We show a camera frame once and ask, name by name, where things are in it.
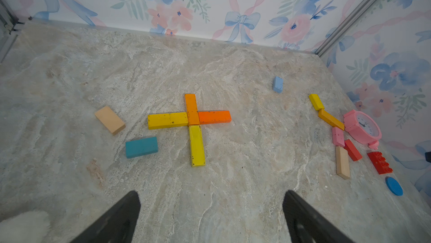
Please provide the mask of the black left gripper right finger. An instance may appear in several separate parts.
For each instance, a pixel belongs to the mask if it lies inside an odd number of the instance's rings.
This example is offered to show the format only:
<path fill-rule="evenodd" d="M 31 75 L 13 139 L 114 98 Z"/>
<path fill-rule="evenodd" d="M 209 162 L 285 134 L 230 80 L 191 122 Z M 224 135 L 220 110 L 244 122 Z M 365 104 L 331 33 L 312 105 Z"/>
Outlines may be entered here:
<path fill-rule="evenodd" d="M 352 242 L 293 190 L 286 192 L 282 208 L 293 243 Z"/>

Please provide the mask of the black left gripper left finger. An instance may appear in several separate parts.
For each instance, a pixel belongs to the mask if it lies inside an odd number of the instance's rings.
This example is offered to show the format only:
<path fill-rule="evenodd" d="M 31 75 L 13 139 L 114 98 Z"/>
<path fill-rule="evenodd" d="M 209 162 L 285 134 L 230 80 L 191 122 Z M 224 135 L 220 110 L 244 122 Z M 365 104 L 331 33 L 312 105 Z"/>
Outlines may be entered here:
<path fill-rule="evenodd" d="M 138 193 L 128 192 L 98 218 L 73 243 L 130 243 L 138 221 L 141 204 Z"/>

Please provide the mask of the lime yellow long block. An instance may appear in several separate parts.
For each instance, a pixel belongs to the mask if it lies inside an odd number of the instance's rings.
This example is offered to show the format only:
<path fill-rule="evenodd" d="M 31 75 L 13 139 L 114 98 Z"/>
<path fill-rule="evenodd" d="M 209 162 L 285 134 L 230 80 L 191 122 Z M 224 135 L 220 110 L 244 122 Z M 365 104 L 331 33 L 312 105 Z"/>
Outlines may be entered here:
<path fill-rule="evenodd" d="M 191 165 L 193 167 L 205 166 L 205 153 L 200 125 L 189 126 L 190 148 L 191 148 Z"/>

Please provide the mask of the red-orange long block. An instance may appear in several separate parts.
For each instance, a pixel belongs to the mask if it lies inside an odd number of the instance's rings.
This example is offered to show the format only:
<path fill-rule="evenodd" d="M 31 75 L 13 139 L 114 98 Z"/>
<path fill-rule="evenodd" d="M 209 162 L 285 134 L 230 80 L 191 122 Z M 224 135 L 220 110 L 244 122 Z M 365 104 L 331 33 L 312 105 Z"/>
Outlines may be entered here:
<path fill-rule="evenodd" d="M 222 124 L 232 121 L 229 111 L 199 111 L 199 121 L 204 124 Z"/>

